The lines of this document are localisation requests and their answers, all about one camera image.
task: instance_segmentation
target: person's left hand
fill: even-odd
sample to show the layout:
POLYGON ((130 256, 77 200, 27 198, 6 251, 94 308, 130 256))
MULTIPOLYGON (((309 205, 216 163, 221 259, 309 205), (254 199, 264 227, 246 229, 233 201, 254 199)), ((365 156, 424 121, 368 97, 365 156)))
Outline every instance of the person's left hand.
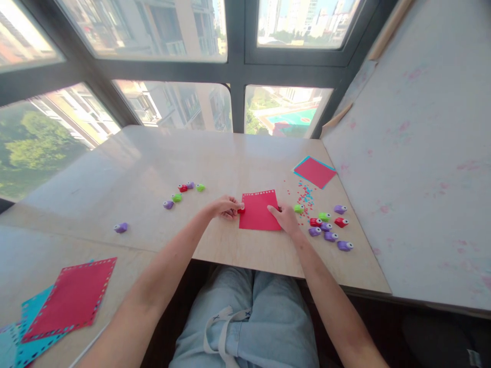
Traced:
POLYGON ((226 220, 235 220, 237 218, 237 210, 241 209, 244 204, 239 203, 237 199, 229 195, 224 195, 209 205, 213 213, 213 217, 223 217, 226 220))

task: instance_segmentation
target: window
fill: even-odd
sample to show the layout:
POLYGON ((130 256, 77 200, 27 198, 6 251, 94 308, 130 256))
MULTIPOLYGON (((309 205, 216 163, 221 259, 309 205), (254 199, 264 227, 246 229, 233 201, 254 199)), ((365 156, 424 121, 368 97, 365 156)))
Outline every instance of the window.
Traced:
POLYGON ((318 138, 396 2, 0 0, 0 204, 127 125, 318 138))
POLYGON ((0 72, 13 66, 61 61, 62 58, 14 3, 0 2, 0 72))
POLYGON ((0 108, 0 197, 20 200, 120 128, 80 114, 65 95, 83 84, 0 108))
POLYGON ((224 0, 58 1, 97 57, 227 61, 224 0))
POLYGON ((330 88, 272 87, 245 88, 245 133, 310 138, 327 103, 330 88))
POLYGON ((261 0, 257 45, 340 49, 360 0, 261 0))
POLYGON ((127 80, 116 84, 145 126, 232 131, 230 93, 221 84, 127 80))

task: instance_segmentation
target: white drawstring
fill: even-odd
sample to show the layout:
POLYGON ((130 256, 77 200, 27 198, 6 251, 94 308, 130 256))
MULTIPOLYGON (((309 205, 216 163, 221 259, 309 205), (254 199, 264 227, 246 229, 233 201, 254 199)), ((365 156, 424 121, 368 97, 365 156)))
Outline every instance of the white drawstring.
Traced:
POLYGON ((205 350, 205 353, 207 354, 220 354, 220 357, 224 360, 225 362, 225 367, 226 368, 239 368, 239 365, 235 361, 235 358, 227 354, 225 352, 225 344, 227 340, 227 328, 229 326, 229 323, 232 321, 241 321, 244 319, 247 319, 251 315, 251 309, 247 308, 244 309, 240 312, 237 312, 235 314, 232 314, 233 310, 231 306, 228 306, 224 309, 222 309, 217 315, 212 316, 208 322, 206 323, 205 326, 205 338, 203 341, 203 349, 205 350), (211 349, 210 344, 208 343, 208 336, 207 336, 207 331, 208 329, 215 324, 216 322, 219 321, 225 321, 224 326, 221 329, 220 333, 220 339, 218 341, 218 351, 211 349))

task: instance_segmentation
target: hand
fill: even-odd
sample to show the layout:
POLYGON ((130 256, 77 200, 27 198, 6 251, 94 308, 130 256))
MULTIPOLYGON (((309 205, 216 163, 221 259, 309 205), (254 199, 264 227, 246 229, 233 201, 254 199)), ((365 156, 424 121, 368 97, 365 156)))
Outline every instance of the hand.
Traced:
POLYGON ((290 236, 296 231, 300 231, 297 216, 295 216, 293 207, 283 203, 279 203, 278 206, 280 209, 279 211, 271 205, 269 205, 267 209, 273 214, 283 230, 290 236))
POLYGON ((229 195, 224 195, 209 205, 213 217, 223 217, 226 220, 235 220, 237 218, 237 210, 241 209, 244 204, 239 203, 237 199, 229 195))

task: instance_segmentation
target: red paper with blue border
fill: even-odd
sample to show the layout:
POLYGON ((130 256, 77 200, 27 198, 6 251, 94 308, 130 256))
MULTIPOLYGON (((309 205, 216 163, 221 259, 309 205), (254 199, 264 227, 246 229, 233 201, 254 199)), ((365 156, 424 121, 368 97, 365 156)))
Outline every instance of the red paper with blue border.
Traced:
POLYGON ((245 212, 240 214, 239 228, 250 230, 279 231, 281 226, 267 209, 278 208, 275 190, 242 194, 245 212))
POLYGON ((22 342, 91 326, 113 273, 117 258, 61 270, 46 303, 22 342))
POLYGON ((327 183, 336 175, 336 170, 311 156, 307 156, 299 163, 293 172, 301 178, 310 181, 320 189, 324 189, 327 183))

